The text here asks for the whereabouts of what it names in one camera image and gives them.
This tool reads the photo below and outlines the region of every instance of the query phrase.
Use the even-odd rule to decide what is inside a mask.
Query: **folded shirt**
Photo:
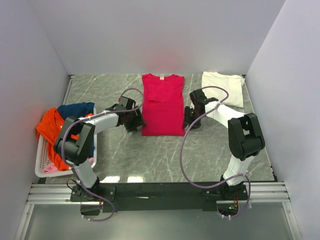
[[[217,72],[204,71],[202,74],[201,86],[217,86],[225,89],[229,93],[229,97],[223,102],[225,105],[234,106],[238,108],[244,107],[244,98],[242,93],[242,86],[245,79],[239,75],[222,75]],[[217,88],[203,89],[205,96],[209,98],[216,98],[222,100],[226,93]]]
[[[142,75],[144,103],[142,136],[184,136],[184,98],[182,91],[185,77],[172,74]]]

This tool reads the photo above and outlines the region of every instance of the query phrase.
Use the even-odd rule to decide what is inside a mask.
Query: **white wall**
[[[35,176],[36,124],[68,75],[27,0],[0,1],[0,239],[13,239]]]
[[[286,0],[246,76],[303,239],[320,239],[320,1]]]
[[[246,74],[285,0],[29,0],[69,74]]]

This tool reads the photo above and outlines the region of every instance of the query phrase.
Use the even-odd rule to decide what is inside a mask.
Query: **clothing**
[[[92,165],[94,163],[94,158],[90,157],[89,162]],[[53,162],[50,162],[44,169],[43,173],[44,174],[52,174],[52,173],[57,173],[60,172],[60,170],[54,165]]]
[[[144,103],[142,136],[184,136],[185,77],[172,74],[163,77],[142,75]]]
[[[95,104],[93,102],[82,102],[70,105],[61,105],[56,110],[66,120],[67,117],[73,116],[75,118],[84,117],[88,114],[94,113]]]
[[[39,136],[42,135],[47,140],[48,158],[57,167],[59,171],[69,170],[69,166],[65,164],[59,156],[59,154],[57,154],[54,151],[54,145],[64,123],[65,120],[60,116],[58,110],[55,107],[53,107],[43,115],[41,122],[36,126],[37,138],[39,139]],[[78,139],[78,136],[75,135],[71,135],[71,137],[76,140]],[[89,157],[93,157],[93,155],[94,145],[92,143],[92,148]]]
[[[201,86],[217,86],[225,89],[229,93],[229,97],[223,102],[225,105],[234,106],[238,108],[244,107],[244,98],[242,94],[242,86],[245,79],[239,75],[222,75],[217,72],[206,72],[202,74]],[[217,88],[203,89],[205,96],[209,98],[216,98],[222,100],[226,94]]]

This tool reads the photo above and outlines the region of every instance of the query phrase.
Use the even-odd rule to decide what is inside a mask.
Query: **orange cloth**
[[[62,158],[54,151],[54,145],[59,136],[62,126],[64,125],[64,119],[59,115],[55,107],[49,109],[42,117],[41,122],[36,126],[37,138],[42,135],[48,141],[47,151],[48,158],[60,171],[69,170],[69,166],[64,163]],[[72,136],[73,139],[78,139],[78,136]]]

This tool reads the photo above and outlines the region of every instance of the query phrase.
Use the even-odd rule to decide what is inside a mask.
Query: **gray marble surface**
[[[189,93],[201,87],[201,74],[179,74],[185,77],[184,104],[189,106]],[[94,102],[97,113],[118,102],[121,92],[129,87],[143,90],[140,74],[75,75],[66,96],[66,104]],[[253,107],[243,86],[244,108]],[[126,96],[139,104],[141,96],[129,91]],[[183,165],[193,181],[219,181],[231,158],[228,130],[212,118],[205,117],[201,128],[188,135],[183,149]],[[123,126],[113,127],[97,135],[97,164],[94,172],[103,183],[108,182],[184,182],[179,165],[181,136],[141,136],[127,133]],[[273,181],[266,150],[254,158],[247,175],[252,181]],[[46,183],[64,184],[69,176],[47,178]]]

